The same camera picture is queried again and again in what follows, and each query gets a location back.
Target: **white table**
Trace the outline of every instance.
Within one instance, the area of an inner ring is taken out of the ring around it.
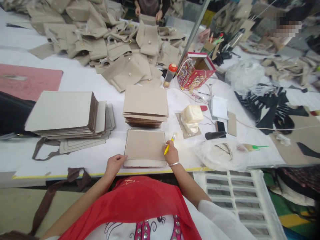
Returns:
[[[85,167],[91,176],[101,176],[105,171],[107,159],[110,156],[124,153],[126,132],[130,128],[122,116],[125,93],[120,94],[101,75],[96,74],[95,69],[89,66],[82,67],[78,61],[68,59],[65,55],[53,55],[40,60],[28,53],[28,49],[46,43],[46,37],[40,36],[34,30],[5,27],[5,14],[0,9],[0,63],[63,70],[64,74],[59,91],[93,91],[98,101],[106,100],[108,103],[112,103],[116,126],[106,144],[72,152],[70,155],[53,157],[45,162],[31,159],[36,142],[39,140],[38,138],[11,139],[6,142],[0,142],[0,172],[16,171],[15,178],[65,178],[68,167]],[[234,51],[242,55],[241,59],[252,57],[238,48]],[[233,56],[222,67],[228,67],[238,60],[237,57]],[[213,84],[212,92],[214,95],[228,99],[228,110],[235,113],[237,119],[254,126],[254,121],[247,115],[228,84],[216,79],[210,79],[207,83]],[[178,84],[174,81],[171,83],[170,89],[168,89],[169,118],[168,122],[162,124],[161,131],[166,133],[166,139],[170,139],[173,132],[178,132],[175,146],[179,150],[180,162],[187,171],[208,170],[195,156],[193,146],[205,140],[204,133],[214,132],[215,126],[205,118],[200,125],[202,135],[183,139],[175,113],[182,111],[187,105],[195,103],[193,99],[183,94],[177,87]],[[206,86],[203,86],[200,92],[208,93],[209,91]],[[299,90],[289,89],[288,98],[291,104],[305,104],[311,107],[311,110],[314,110],[316,106],[320,106],[319,93],[303,94]],[[209,111],[204,114],[210,117]],[[249,168],[285,165],[269,136],[264,135],[259,130],[245,127],[239,122],[237,122],[237,134],[237,138],[231,135],[228,135],[228,138],[237,139],[241,143],[270,146],[263,151],[249,154],[247,164]],[[38,157],[45,158],[48,153],[56,150],[57,147],[44,145]],[[119,175],[167,172],[171,172],[169,167],[122,168]]]

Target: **white plastic bag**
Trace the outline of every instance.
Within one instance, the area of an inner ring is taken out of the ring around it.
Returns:
[[[217,145],[226,143],[231,155]],[[218,171],[245,171],[248,162],[248,150],[239,142],[229,139],[212,139],[195,146],[194,152],[208,168]]]
[[[264,78],[264,67],[255,59],[241,60],[227,72],[225,80],[234,91],[246,96],[249,88],[257,85]]]

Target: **glue bottle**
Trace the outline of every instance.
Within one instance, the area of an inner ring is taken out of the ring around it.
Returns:
[[[168,88],[170,86],[170,82],[173,79],[174,75],[176,74],[177,70],[178,70],[178,66],[175,65],[174,63],[171,63],[169,65],[167,75],[166,75],[164,82],[163,82],[164,88]]]

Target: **hand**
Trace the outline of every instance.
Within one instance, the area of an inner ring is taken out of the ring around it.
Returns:
[[[159,22],[162,18],[162,10],[159,10],[159,12],[156,14],[156,22]]]
[[[137,17],[140,15],[140,13],[141,13],[140,6],[136,7],[135,13],[136,13]]]
[[[117,175],[117,173],[119,172],[124,160],[126,160],[128,157],[128,155],[115,155],[111,158],[108,159],[107,162],[107,168],[106,168],[106,172],[104,173],[105,176],[112,176],[113,178]]]
[[[166,144],[169,145],[169,151],[164,156],[169,165],[174,164],[179,161],[178,150],[174,147],[173,141],[167,141]],[[163,146],[163,153],[166,151],[167,145]]]

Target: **colorful box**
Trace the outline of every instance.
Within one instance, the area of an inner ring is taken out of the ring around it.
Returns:
[[[177,79],[181,90],[200,88],[216,71],[206,53],[187,52],[180,68]]]

